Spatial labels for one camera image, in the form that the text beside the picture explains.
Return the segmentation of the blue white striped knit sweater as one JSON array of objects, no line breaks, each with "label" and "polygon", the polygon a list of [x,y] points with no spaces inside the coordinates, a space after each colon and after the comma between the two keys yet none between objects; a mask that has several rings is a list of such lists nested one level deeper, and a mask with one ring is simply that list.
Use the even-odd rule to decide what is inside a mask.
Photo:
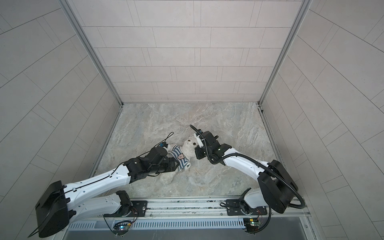
[{"label": "blue white striped knit sweater", "polygon": [[179,162],[178,170],[188,170],[191,167],[191,160],[186,153],[182,151],[179,145],[169,145],[168,153]]}]

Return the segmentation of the white teddy bear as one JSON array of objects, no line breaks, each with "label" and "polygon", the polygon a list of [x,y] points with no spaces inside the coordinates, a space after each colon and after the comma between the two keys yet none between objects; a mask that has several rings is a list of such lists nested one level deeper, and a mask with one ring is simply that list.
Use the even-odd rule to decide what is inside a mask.
[{"label": "white teddy bear", "polygon": [[[182,151],[187,154],[187,156],[190,158],[190,160],[196,158],[195,148],[198,147],[196,139],[187,139],[185,140],[184,144],[181,145]],[[164,173],[161,175],[161,180],[165,184],[170,184],[172,180],[174,179],[175,175],[180,172],[185,172],[186,170],[182,170],[179,172],[177,169],[174,172]]]}]

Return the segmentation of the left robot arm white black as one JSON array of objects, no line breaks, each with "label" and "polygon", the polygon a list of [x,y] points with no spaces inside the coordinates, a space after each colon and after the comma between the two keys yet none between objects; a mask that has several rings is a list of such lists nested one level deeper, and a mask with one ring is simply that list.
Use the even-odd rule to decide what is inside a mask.
[{"label": "left robot arm white black", "polygon": [[82,216],[106,214],[115,218],[133,214],[136,217],[139,213],[127,192],[118,191],[101,198],[98,195],[149,175],[174,172],[179,166],[178,159],[169,156],[165,147],[158,146],[144,157],[129,159],[92,178],[67,185],[56,181],[48,186],[35,206],[38,226],[30,236],[50,237]]}]

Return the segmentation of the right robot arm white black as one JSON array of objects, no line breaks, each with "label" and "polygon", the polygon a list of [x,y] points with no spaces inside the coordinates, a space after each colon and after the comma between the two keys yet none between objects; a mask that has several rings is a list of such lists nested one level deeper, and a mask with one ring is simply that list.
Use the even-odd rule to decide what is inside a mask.
[{"label": "right robot arm white black", "polygon": [[230,145],[220,144],[218,137],[209,131],[196,130],[194,137],[198,142],[195,147],[198,160],[207,158],[213,165],[232,167],[258,182],[258,189],[248,188],[238,200],[236,208],[244,214],[251,215],[262,207],[270,207],[282,214],[288,207],[302,209],[306,206],[302,197],[299,198],[299,205],[291,203],[292,199],[299,195],[298,187],[280,162],[254,160]]}]

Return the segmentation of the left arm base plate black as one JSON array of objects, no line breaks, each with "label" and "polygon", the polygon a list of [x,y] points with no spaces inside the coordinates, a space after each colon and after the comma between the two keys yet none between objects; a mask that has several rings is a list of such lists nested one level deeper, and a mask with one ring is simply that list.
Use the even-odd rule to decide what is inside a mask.
[{"label": "left arm base plate black", "polygon": [[130,204],[120,206],[112,214],[104,214],[107,218],[144,217],[147,210],[147,201],[133,201]]}]

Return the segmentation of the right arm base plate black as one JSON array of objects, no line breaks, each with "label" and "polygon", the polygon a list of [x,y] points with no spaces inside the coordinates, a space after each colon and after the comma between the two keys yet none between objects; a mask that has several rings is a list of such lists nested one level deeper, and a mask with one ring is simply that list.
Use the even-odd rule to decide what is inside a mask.
[{"label": "right arm base plate black", "polygon": [[267,216],[268,208],[266,207],[258,207],[256,210],[253,210],[252,213],[245,213],[239,204],[238,200],[235,199],[227,199],[223,202],[225,205],[224,208],[227,210],[228,216]]}]

